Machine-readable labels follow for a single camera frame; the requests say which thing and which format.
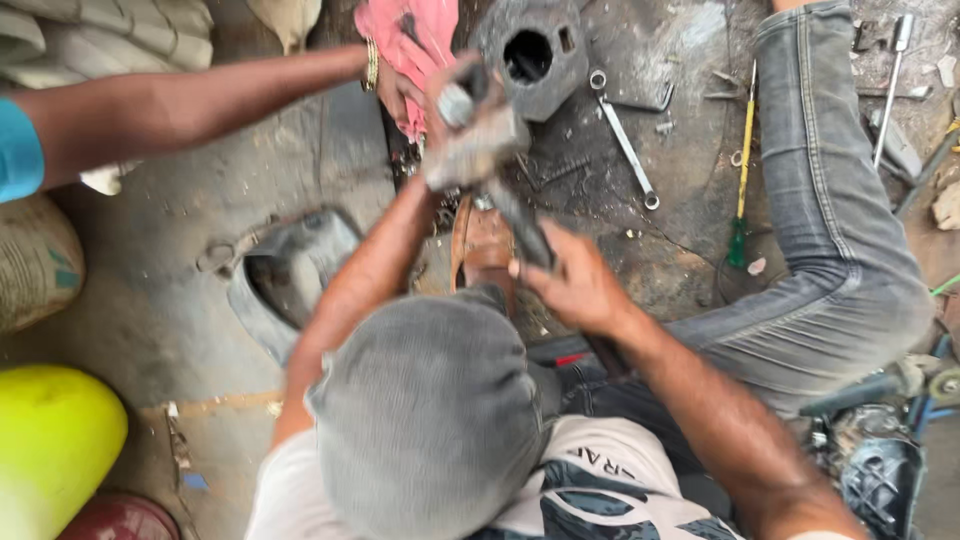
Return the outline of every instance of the gray jeans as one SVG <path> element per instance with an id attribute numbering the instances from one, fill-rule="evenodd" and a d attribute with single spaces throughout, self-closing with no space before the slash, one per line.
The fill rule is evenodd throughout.
<path id="1" fill-rule="evenodd" d="M 860 128 L 852 36 L 843 0 L 760 25 L 763 176 L 792 276 L 667 325 L 785 416 L 901 357 L 933 316 Z"/>

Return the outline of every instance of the yellow gas cylinder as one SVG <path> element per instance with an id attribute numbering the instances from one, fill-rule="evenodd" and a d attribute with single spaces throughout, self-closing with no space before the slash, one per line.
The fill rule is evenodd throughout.
<path id="1" fill-rule="evenodd" d="M 127 413 L 75 369 L 0 371 L 0 539 L 53 540 L 80 511 L 127 438 Z"/>

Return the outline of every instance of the green wire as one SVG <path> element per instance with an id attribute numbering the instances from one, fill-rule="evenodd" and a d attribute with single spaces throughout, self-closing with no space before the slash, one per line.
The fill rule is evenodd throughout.
<path id="1" fill-rule="evenodd" d="M 930 296 L 940 296 L 941 294 L 944 293 L 945 290 L 947 290 L 951 285 L 953 285 L 953 284 L 956 283 L 956 282 L 960 282 L 960 274 L 957 274 L 956 276 L 953 276 L 953 277 L 950 278 L 946 283 L 944 283 L 944 284 L 940 285 L 939 287 L 931 290 L 931 291 L 930 291 Z"/>

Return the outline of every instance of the pink cloth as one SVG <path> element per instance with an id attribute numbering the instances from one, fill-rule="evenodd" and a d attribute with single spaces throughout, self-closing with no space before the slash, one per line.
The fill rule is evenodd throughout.
<path id="1" fill-rule="evenodd" d="M 400 31 L 400 20 L 412 13 L 417 38 L 423 48 Z M 435 71 L 454 63 L 450 41 L 457 27 L 457 0 L 367 0 L 353 12 L 353 21 L 363 37 L 372 37 L 380 56 L 398 73 L 423 90 Z M 407 99 L 409 121 L 397 126 L 411 139 L 426 132 L 423 109 Z"/>

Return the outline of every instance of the dirty floor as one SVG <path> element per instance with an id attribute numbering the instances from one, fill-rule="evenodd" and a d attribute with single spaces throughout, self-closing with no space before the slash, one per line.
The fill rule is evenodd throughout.
<path id="1" fill-rule="evenodd" d="M 324 2 L 313 47 L 353 41 L 356 0 Z M 217 63 L 277 55 L 279 43 L 240 0 L 209 0 L 216 23 Z M 461 2 L 456 50 L 467 41 L 489 0 Z M 743 103 L 706 101 L 712 70 L 746 80 L 752 36 L 766 2 L 726 0 L 588 0 L 584 30 L 591 66 L 604 67 L 608 88 L 624 99 L 648 100 L 666 81 L 677 85 L 669 113 L 623 114 L 644 168 L 662 200 L 656 212 L 637 203 L 626 161 L 586 85 L 547 122 L 535 126 L 530 154 L 535 175 L 586 158 L 583 170 L 533 192 L 518 173 L 514 188 L 543 214 L 591 234 L 621 281 L 644 308 L 663 320 L 716 307 L 716 263 L 726 252 L 738 168 L 731 164 L 743 137 Z M 922 156 L 948 123 L 951 94 L 925 66 L 960 40 L 960 6 L 941 0 L 854 0 L 857 18 L 892 19 L 909 10 L 919 18 L 903 85 L 933 85 L 923 103 L 900 101 L 895 117 Z M 857 81 L 882 86 L 883 53 L 854 59 Z M 879 100 L 861 100 L 874 109 Z M 256 467 L 269 444 L 282 372 L 244 332 L 227 304 L 226 287 L 199 272 L 196 259 L 212 241 L 232 239 L 271 215 L 318 205 L 346 208 L 367 228 L 394 195 L 388 133 L 381 111 L 358 85 L 301 100 L 273 117 L 212 144 L 151 160 L 115 197 L 83 186 L 52 194 L 84 245 L 88 279 L 64 312 L 0 340 L 8 363 L 76 365 L 110 384 L 132 416 L 131 435 L 105 487 L 147 495 L 166 507 L 187 539 L 242 537 Z M 661 135 L 665 120 L 676 127 Z M 331 136 L 336 130 L 338 136 Z M 935 183 L 960 176 L 960 161 Z M 751 168 L 748 258 L 767 257 L 751 281 L 721 275 L 731 296 L 758 292 L 783 272 L 769 234 L 759 166 Z M 960 232 L 937 232 L 923 210 L 931 187 L 908 214 L 911 247 L 928 284 L 960 271 Z M 892 201 L 902 186 L 888 183 Z M 424 244 L 422 293 L 448 288 L 448 236 Z M 567 332 L 531 297 L 521 298 L 517 321 L 527 339 Z M 178 403 L 175 425 L 164 405 Z M 171 428 L 176 436 L 171 436 Z M 927 435 L 930 475 L 918 508 L 926 538 L 947 540 L 960 514 L 947 508 L 960 495 L 960 419 L 936 421 Z M 202 482 L 185 485 L 174 454 L 186 456 Z"/>

